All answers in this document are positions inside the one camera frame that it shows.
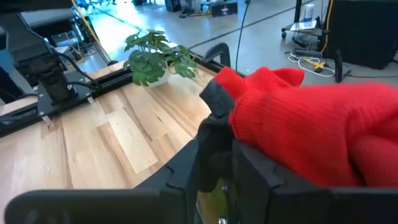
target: wooden tabletop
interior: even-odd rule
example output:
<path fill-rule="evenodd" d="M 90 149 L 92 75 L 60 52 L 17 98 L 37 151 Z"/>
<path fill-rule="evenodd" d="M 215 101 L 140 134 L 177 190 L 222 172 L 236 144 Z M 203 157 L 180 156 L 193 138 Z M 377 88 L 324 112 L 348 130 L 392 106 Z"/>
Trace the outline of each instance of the wooden tabletop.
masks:
<path fill-rule="evenodd" d="M 0 139 L 0 215 L 11 198 L 29 190 L 130 189 L 148 178 L 210 113 L 198 95 L 214 73 L 197 72 L 195 80 L 173 75 L 155 88 L 126 85 L 52 118 L 50 126 L 42 121 Z"/>

